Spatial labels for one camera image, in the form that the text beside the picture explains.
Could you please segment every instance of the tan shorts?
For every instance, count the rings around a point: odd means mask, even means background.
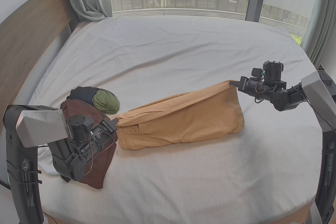
[[[244,128],[237,88],[229,85],[229,80],[170,96],[116,117],[122,149],[203,141]]]

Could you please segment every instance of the brown cloth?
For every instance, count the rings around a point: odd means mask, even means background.
[[[106,118],[106,115],[96,109],[94,106],[85,103],[82,100],[70,100],[67,99],[61,104],[61,109],[65,119],[73,115],[84,115],[86,117],[91,117],[96,123],[101,123],[101,121]],[[117,141],[116,134],[113,135],[114,141]],[[113,139],[110,138],[104,149],[113,143]],[[114,143],[109,149],[105,150],[99,155],[96,155],[93,159],[92,170],[80,181],[81,183],[88,184],[89,186],[101,189],[103,188],[104,178],[107,172],[107,169],[110,166],[112,157],[116,144]],[[87,164],[85,167],[85,173],[90,170],[91,164]]]
[[[239,132],[244,128],[244,116],[237,88],[229,82],[170,96],[117,115],[120,147],[140,149],[196,142]]]

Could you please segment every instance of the clothing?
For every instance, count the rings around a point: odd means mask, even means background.
[[[107,114],[117,113],[120,106],[118,98],[112,92],[97,87],[77,87],[71,90],[66,99],[82,100]]]
[[[120,106],[118,98],[107,90],[98,90],[92,102],[96,108],[107,114],[117,113]]]
[[[170,96],[116,117],[122,149],[208,140],[244,128],[237,88],[229,85],[229,80]]]
[[[65,100],[65,102],[61,104],[61,109],[63,110],[63,114],[66,119],[73,115],[84,115],[86,117],[91,117],[96,123],[101,123],[101,121],[106,117],[94,106],[77,99]],[[114,143],[116,140],[116,134],[113,135],[113,139],[109,138],[109,140],[104,145],[104,149],[110,146],[111,143],[113,143],[113,145],[101,154],[94,157],[92,170],[86,176],[84,176],[84,178],[80,181],[81,183],[88,184],[89,186],[96,189],[103,188],[105,174],[108,167],[110,166],[114,150],[116,148],[116,144]],[[85,166],[85,173],[90,170],[90,166],[91,164],[87,164]]]

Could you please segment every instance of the mattress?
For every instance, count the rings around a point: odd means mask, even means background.
[[[288,87],[315,68],[281,27],[193,16],[109,18],[69,37],[30,104],[59,107],[77,86],[105,88],[119,113],[173,94],[284,64]],[[308,104],[278,112],[238,92],[245,129],[218,139],[119,150],[103,189],[51,176],[43,153],[46,213],[74,224],[269,223],[308,204],[321,163],[321,130]]]

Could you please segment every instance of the grass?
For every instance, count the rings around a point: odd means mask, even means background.
[[[301,41],[302,41],[302,38],[303,38],[302,36],[297,36],[297,35],[292,34],[292,33],[291,33],[291,36],[296,41],[297,44],[301,45]]]

